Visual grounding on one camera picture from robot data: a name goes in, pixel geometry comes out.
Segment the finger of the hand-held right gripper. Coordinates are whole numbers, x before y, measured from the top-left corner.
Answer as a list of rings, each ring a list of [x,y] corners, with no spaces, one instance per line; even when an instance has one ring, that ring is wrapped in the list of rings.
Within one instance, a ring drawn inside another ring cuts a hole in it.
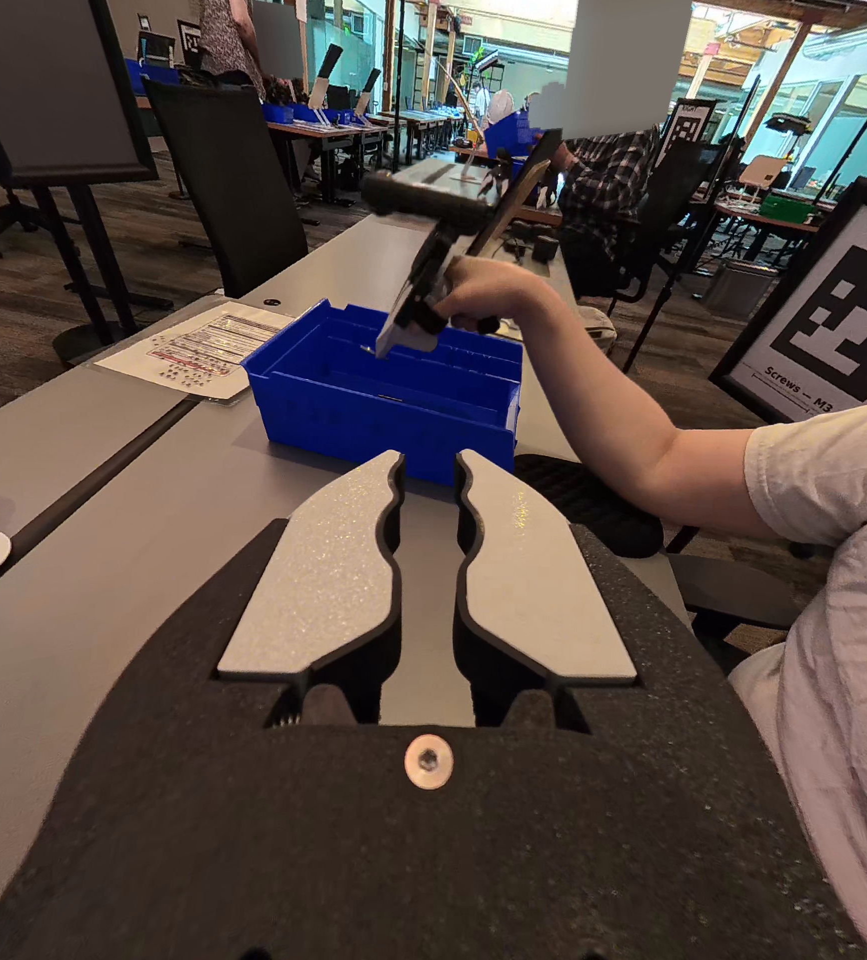
[[[438,346],[438,313],[427,303],[404,303],[391,312],[375,343],[375,357],[385,359],[394,348],[430,353]]]

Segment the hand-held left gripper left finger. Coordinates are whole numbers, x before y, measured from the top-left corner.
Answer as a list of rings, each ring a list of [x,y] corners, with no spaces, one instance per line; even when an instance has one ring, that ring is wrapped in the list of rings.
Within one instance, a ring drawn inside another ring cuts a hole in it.
[[[340,689],[377,724],[402,650],[400,511],[406,457],[390,449],[312,494],[287,519],[222,653],[225,681]]]

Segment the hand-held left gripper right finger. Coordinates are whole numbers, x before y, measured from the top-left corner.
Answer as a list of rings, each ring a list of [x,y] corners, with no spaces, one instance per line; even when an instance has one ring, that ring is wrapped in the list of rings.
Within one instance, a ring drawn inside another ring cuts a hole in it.
[[[555,719],[574,690],[626,689],[638,674],[572,527],[547,498],[482,454],[454,462],[463,554],[452,624],[475,725],[500,725],[540,691]]]

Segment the blue plastic bin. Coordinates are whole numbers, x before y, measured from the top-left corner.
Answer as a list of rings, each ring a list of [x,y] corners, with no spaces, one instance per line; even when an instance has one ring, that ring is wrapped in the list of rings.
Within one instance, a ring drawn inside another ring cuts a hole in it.
[[[431,352],[371,352],[387,315],[328,299],[243,361],[267,437],[356,464],[395,450],[409,477],[454,484],[459,452],[512,472],[520,343],[448,327]]]

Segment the person's right hand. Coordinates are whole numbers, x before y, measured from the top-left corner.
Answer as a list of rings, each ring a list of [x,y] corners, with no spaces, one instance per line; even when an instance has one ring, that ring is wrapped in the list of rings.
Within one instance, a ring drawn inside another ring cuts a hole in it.
[[[529,325],[563,306],[547,282],[511,263],[457,256],[443,280],[447,292],[431,303],[432,310],[449,325],[471,332],[491,318]]]

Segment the black mesh office chair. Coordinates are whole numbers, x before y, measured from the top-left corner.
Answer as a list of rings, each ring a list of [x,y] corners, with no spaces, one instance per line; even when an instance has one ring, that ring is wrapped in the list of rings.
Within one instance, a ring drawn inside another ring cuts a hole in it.
[[[513,474],[615,555],[647,559],[664,553],[685,609],[693,614],[691,630],[725,675],[749,657],[728,642],[736,627],[786,633],[800,616],[790,589],[771,574],[734,561],[680,554],[698,528],[683,527],[666,548],[657,517],[619,497],[580,463],[519,454]]]

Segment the dark slanted document stand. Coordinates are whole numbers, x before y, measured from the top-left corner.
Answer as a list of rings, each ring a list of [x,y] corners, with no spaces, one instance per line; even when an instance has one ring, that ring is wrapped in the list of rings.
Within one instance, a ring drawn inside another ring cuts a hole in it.
[[[512,179],[498,203],[493,207],[489,222],[475,236],[466,255],[480,256],[488,243],[500,237],[524,206],[527,198],[546,174],[554,153],[561,143],[561,128],[545,131],[523,162],[520,171]]]

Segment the black high-back office chair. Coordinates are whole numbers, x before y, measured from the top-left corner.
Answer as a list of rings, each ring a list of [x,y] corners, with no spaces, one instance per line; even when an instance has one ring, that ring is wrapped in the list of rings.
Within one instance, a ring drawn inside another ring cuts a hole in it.
[[[305,258],[307,236],[256,93],[143,83],[225,294],[241,298]]]

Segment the laminated reference sheet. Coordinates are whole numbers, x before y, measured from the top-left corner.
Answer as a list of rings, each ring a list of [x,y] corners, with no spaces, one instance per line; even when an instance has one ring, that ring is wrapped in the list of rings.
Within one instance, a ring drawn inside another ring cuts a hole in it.
[[[202,400],[233,402],[249,388],[247,358],[293,321],[226,300],[93,364]]]

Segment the small framed marker poster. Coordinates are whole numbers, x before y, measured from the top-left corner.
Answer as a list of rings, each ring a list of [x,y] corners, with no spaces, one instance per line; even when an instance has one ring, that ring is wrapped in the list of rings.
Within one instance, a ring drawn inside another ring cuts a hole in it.
[[[718,104],[716,99],[678,98],[660,132],[652,167],[659,166],[670,147],[678,142],[698,142]]]

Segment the grey trash bin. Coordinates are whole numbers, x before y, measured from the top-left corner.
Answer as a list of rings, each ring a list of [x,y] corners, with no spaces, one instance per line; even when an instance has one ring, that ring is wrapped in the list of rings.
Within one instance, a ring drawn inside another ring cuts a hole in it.
[[[770,293],[778,277],[779,271],[774,268],[752,261],[725,259],[717,266],[700,302],[719,316],[744,320]]]

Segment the green box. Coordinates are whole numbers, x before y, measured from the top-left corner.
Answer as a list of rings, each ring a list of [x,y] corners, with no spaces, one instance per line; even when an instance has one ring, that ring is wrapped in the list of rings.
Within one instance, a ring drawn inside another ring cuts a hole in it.
[[[807,224],[815,212],[816,207],[810,200],[776,191],[763,198],[757,211],[764,219],[795,225]]]

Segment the grey framed display panel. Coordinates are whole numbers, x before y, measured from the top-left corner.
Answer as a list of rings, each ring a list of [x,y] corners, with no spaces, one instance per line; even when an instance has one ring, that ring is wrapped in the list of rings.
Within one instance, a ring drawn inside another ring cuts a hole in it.
[[[0,183],[157,178],[107,3],[0,1]]]

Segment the framed black-white marker poster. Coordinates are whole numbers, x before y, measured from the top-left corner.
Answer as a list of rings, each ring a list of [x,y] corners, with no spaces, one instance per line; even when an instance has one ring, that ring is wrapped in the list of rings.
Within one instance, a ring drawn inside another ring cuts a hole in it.
[[[867,177],[846,189],[709,378],[767,424],[867,404]]]

